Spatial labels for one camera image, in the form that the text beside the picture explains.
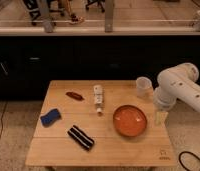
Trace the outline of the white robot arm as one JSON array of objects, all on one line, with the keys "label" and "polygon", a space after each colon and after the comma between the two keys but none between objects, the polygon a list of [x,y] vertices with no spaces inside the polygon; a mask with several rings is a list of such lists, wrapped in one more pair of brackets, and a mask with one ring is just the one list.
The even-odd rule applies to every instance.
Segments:
[{"label": "white robot arm", "polygon": [[168,111],[178,99],[200,113],[200,85],[196,83],[198,78],[199,70],[192,63],[182,63],[158,74],[158,86],[153,92],[156,126],[164,123]]}]

